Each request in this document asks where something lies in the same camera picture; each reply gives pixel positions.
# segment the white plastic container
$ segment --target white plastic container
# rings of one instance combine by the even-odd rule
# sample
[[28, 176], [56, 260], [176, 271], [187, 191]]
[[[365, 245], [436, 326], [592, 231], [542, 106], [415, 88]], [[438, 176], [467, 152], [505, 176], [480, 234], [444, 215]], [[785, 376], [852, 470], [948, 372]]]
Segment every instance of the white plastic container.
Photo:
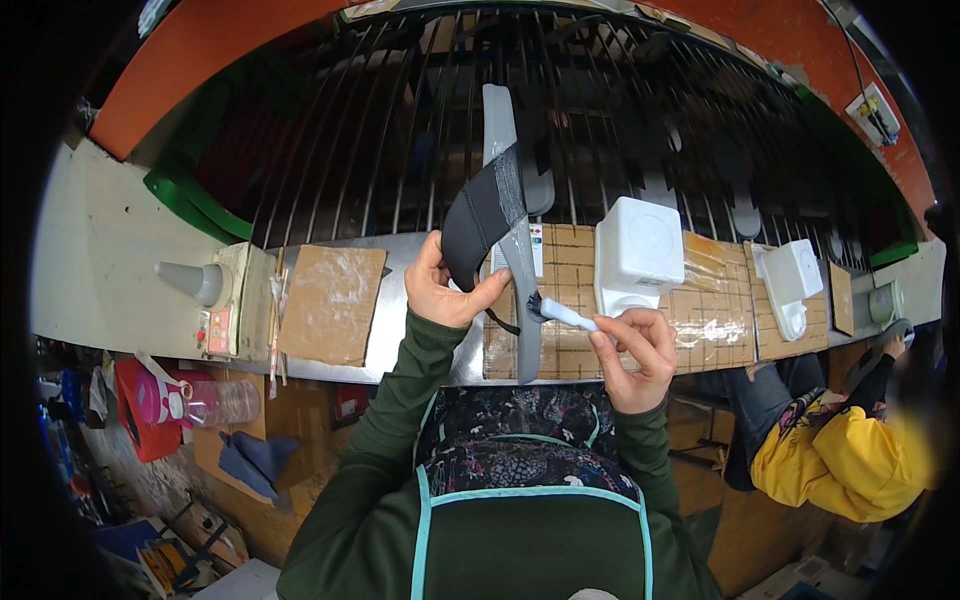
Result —
[[595, 231], [593, 288], [600, 314], [657, 308], [684, 282], [684, 239], [674, 208], [621, 196]]
[[260, 394], [250, 381], [198, 381], [183, 403], [170, 403], [174, 418], [186, 418], [200, 427], [222, 427], [260, 416]]
[[759, 275], [767, 288], [780, 336], [787, 342], [806, 333], [803, 300], [824, 289], [810, 240], [797, 240], [768, 252], [754, 250]]

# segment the left hand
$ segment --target left hand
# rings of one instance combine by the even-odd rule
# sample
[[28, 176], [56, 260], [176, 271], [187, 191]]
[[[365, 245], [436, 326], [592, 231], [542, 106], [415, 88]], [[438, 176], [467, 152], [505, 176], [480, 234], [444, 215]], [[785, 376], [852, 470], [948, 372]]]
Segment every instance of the left hand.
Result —
[[450, 271], [444, 263], [440, 238], [439, 231], [430, 231], [414, 264], [403, 272], [407, 303], [410, 310], [427, 321], [459, 329], [469, 326], [474, 317], [500, 298], [513, 274], [509, 269], [500, 269], [478, 283], [468, 294], [451, 290], [447, 286]]

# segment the styrofoam container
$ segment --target styrofoam container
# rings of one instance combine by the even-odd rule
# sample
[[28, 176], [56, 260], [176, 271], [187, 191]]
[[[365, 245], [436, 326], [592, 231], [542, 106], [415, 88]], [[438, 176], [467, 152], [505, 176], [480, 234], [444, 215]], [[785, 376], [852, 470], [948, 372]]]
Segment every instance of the styrofoam container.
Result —
[[754, 257], [780, 336], [787, 342], [799, 340], [806, 333], [804, 300], [824, 289], [810, 240], [797, 240], [763, 253], [755, 250]]
[[674, 208], [621, 196], [597, 224], [593, 286], [599, 311], [657, 308], [684, 282], [684, 239]]
[[796, 240], [763, 255], [764, 281], [777, 290], [777, 300], [788, 304], [806, 300], [824, 290], [820, 267], [810, 240]]

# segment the label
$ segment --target label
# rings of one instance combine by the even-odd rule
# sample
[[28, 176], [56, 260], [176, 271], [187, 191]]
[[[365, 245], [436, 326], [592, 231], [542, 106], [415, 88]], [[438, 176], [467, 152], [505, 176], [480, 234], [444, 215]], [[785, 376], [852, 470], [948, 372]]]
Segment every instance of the label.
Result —
[[[543, 277], [543, 225], [533, 224], [530, 226], [530, 245], [534, 249], [534, 273], [537, 277]], [[499, 244], [493, 244], [493, 258], [490, 272], [506, 269], [507, 258], [500, 250]]]
[[229, 331], [229, 307], [210, 313], [210, 334], [206, 336], [206, 351], [210, 354], [230, 354]]
[[641, 277], [636, 281], [636, 285], [642, 285], [645, 287], [652, 287], [654, 289], [660, 288], [663, 284], [659, 279], [651, 279], [650, 277]]

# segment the cable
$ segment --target cable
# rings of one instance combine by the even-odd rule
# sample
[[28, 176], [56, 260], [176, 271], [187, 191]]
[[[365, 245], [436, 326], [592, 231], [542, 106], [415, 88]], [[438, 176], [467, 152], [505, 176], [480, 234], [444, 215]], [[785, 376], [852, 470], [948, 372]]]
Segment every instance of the cable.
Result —
[[[840, 23], [840, 19], [837, 18], [837, 13], [833, 11], [829, 4], [827, 4], [827, 0], [820, 0], [820, 4], [824, 5], [824, 8], [827, 9], [827, 12], [829, 12], [830, 16], [833, 17], [833, 21], [836, 22], [837, 27], [840, 28], [841, 32], [843, 32], [843, 38], [847, 41], [847, 47], [850, 48], [850, 56], [853, 59], [853, 68], [856, 69], [856, 80], [860, 84], [860, 93], [863, 94], [863, 104], [867, 106], [867, 110], [870, 112], [867, 118], [873, 122], [879, 115], [875, 113], [874, 109], [867, 101], [867, 88], [863, 84], [863, 74], [860, 73], [860, 62], [856, 59], [856, 52], [853, 50], [853, 41], [850, 33], [847, 31], [847, 28]], [[884, 141], [890, 144], [894, 143], [893, 139], [891, 139], [890, 135], [887, 133], [886, 128], [882, 126], [880, 120], [876, 120], [876, 122], [874, 122], [874, 126], [880, 135], [883, 136]]]

